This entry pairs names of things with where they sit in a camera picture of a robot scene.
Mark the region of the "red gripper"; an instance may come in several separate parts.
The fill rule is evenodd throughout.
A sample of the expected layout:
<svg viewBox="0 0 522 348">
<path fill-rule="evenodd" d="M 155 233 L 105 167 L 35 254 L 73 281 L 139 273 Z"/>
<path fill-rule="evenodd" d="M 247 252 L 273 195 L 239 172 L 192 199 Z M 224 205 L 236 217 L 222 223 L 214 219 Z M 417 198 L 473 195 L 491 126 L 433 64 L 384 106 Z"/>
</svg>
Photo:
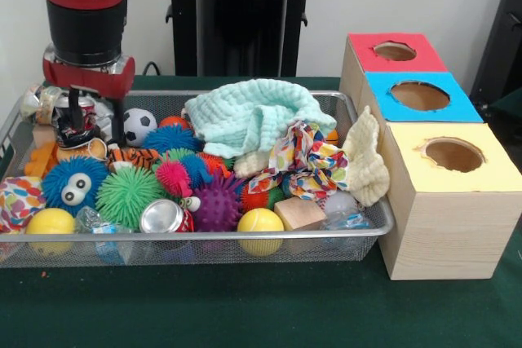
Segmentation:
<svg viewBox="0 0 522 348">
<path fill-rule="evenodd" d="M 79 105 L 80 91 L 96 93 L 106 99 L 112 99 L 113 121 L 112 136 L 117 144 L 125 143 L 124 106 L 122 99 L 131 90 L 135 78 L 135 59 L 121 55 L 115 62 L 94 68 L 66 64 L 59 59 L 55 48 L 50 44 L 42 59 L 44 77 L 53 86 L 69 89 L 69 111 L 72 128 L 84 131 L 82 109 Z"/>
</svg>

